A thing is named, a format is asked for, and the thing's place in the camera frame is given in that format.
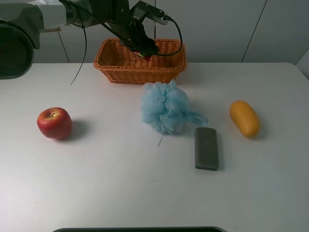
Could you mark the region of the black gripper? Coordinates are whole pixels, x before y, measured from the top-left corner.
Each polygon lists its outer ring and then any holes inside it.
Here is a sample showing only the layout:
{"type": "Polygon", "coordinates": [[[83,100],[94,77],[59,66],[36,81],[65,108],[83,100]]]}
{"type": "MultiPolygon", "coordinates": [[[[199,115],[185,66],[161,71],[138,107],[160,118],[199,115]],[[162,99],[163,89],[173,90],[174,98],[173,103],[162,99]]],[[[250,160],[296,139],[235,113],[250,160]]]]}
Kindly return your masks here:
{"type": "Polygon", "coordinates": [[[91,0],[89,3],[94,16],[93,22],[102,25],[107,23],[113,34],[120,39],[125,39],[132,44],[140,44],[140,50],[138,50],[124,40],[120,40],[120,44],[130,52],[140,51],[144,56],[159,53],[154,40],[145,34],[142,23],[133,18],[127,0],[91,0]]]}

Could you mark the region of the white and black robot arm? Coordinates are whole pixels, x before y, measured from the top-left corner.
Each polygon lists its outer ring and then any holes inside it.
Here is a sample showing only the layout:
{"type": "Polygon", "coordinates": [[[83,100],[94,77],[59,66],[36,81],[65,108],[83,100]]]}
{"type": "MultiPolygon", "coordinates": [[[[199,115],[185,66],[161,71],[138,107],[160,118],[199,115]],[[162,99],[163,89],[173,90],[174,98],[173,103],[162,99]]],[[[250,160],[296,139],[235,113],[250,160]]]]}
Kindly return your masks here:
{"type": "Polygon", "coordinates": [[[40,49],[40,34],[67,25],[87,28],[109,25],[123,45],[142,56],[159,52],[146,35],[143,21],[160,21],[165,12],[138,1],[127,0],[34,0],[0,5],[0,77],[23,76],[32,66],[34,51],[40,49]]]}

